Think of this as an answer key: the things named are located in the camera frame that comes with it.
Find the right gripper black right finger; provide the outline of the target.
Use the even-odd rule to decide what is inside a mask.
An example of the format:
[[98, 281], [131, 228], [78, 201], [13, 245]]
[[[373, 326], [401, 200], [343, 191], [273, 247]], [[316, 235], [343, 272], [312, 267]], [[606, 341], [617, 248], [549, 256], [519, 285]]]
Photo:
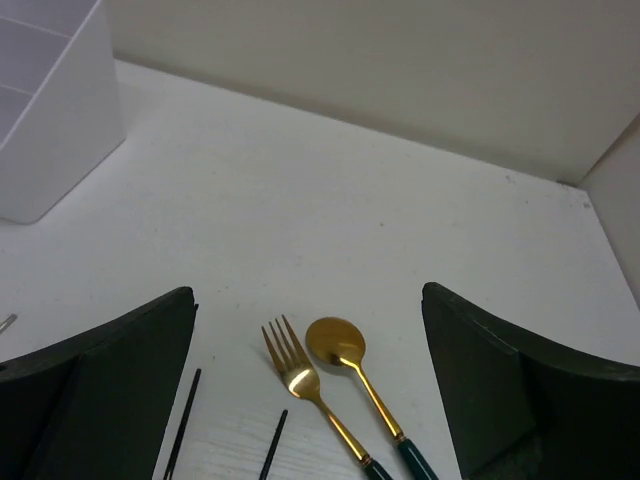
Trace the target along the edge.
[[554, 342], [436, 283], [422, 316], [464, 479], [636, 479], [639, 369]]

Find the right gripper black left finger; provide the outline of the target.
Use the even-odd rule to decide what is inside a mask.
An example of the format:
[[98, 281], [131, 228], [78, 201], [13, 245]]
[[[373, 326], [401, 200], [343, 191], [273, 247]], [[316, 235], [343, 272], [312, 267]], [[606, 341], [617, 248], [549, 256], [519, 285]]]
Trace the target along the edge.
[[151, 478], [195, 319], [183, 286], [3, 362], [2, 478]]

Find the gold spoon green handle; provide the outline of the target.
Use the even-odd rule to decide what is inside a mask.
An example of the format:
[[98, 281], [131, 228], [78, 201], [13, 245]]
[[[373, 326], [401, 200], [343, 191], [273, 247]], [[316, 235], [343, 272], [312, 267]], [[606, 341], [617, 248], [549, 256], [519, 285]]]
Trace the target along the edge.
[[325, 363], [353, 369], [360, 378], [376, 410], [392, 436], [397, 451], [414, 479], [438, 480], [420, 450], [405, 434], [367, 378], [362, 360], [366, 342], [360, 330], [351, 322], [338, 317], [324, 317], [314, 321], [306, 332], [307, 346]]

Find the black chopstick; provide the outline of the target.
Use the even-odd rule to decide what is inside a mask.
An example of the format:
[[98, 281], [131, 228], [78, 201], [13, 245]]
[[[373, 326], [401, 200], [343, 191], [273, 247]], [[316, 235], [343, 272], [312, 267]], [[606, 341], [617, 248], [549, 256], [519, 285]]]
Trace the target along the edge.
[[284, 429], [284, 425], [286, 422], [288, 416], [288, 410], [284, 409], [280, 415], [280, 418], [278, 420], [276, 429], [274, 431], [274, 435], [272, 437], [271, 443], [269, 445], [268, 451], [267, 451], [267, 455], [265, 457], [265, 461], [263, 463], [262, 469], [260, 471], [259, 480], [267, 480], [268, 479], [268, 475], [271, 469], [271, 465], [272, 462], [274, 460], [276, 451], [277, 451], [277, 447], [279, 445], [279, 441]]
[[170, 456], [167, 462], [167, 466], [164, 472], [163, 480], [172, 480], [175, 472], [175, 468], [177, 465], [178, 457], [180, 454], [181, 446], [183, 443], [184, 435], [186, 433], [188, 421], [190, 418], [191, 410], [193, 407], [193, 403], [195, 400], [196, 392], [198, 389], [198, 385], [200, 382], [202, 374], [202, 369], [197, 368], [193, 377], [193, 381], [191, 383], [187, 401], [184, 407], [184, 410], [181, 415], [180, 423], [178, 426], [178, 430], [176, 432], [176, 436], [172, 445], [172, 449], [170, 452]]

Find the silver chopstick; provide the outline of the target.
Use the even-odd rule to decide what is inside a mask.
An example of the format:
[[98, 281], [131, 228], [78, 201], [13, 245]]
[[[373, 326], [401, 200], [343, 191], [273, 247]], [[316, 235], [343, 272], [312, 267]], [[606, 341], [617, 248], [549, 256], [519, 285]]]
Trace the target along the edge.
[[10, 314], [1, 324], [0, 324], [0, 334], [6, 331], [17, 319], [16, 314]]

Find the white compartment organizer box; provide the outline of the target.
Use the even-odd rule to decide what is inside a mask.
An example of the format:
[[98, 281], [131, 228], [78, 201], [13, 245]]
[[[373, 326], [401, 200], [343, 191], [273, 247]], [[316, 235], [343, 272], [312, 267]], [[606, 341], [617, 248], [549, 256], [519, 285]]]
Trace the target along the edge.
[[125, 137], [104, 3], [2, 2], [2, 219], [38, 221]]

